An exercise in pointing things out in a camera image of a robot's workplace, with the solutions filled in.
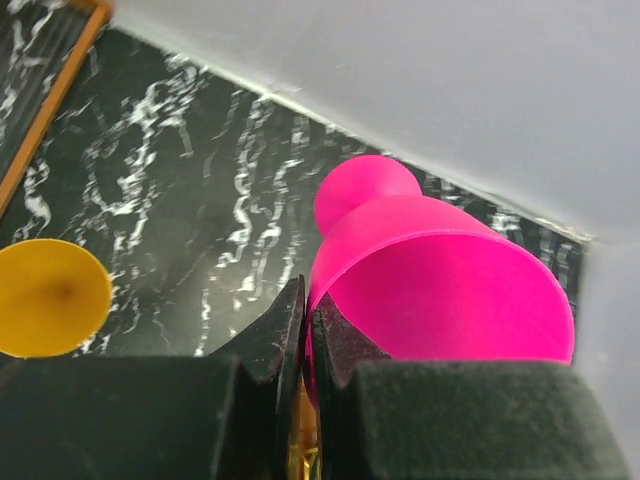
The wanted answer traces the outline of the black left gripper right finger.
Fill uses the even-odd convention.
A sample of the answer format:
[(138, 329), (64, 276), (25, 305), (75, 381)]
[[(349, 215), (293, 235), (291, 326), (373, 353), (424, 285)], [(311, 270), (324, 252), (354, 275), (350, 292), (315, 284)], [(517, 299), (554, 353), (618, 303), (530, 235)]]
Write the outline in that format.
[(312, 315), (326, 479), (626, 479), (603, 410), (569, 366), (401, 362), (330, 297)]

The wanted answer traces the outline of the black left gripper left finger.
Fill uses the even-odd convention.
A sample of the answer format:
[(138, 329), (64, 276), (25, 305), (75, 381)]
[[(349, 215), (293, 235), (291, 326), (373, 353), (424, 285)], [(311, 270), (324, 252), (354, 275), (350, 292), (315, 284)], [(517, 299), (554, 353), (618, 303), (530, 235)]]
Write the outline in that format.
[(5, 360), (5, 479), (283, 479), (305, 282), (212, 354)]

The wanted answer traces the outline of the magenta wine glass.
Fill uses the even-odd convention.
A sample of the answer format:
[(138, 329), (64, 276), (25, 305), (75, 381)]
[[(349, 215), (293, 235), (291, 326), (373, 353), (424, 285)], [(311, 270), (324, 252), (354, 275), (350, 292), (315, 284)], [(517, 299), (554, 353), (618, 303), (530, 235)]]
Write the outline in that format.
[(386, 156), (342, 162), (314, 201), (322, 243), (308, 310), (329, 297), (399, 360), (567, 364), (574, 316), (533, 254), (463, 210), (424, 195)]

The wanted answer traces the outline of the orange yellow wine glass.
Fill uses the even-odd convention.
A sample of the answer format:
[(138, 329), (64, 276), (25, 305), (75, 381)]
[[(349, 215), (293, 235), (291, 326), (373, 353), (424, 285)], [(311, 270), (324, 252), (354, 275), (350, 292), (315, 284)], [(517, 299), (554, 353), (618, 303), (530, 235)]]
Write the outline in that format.
[(67, 354), (97, 333), (112, 281), (88, 250), (31, 239), (1, 250), (1, 352), (15, 358)]

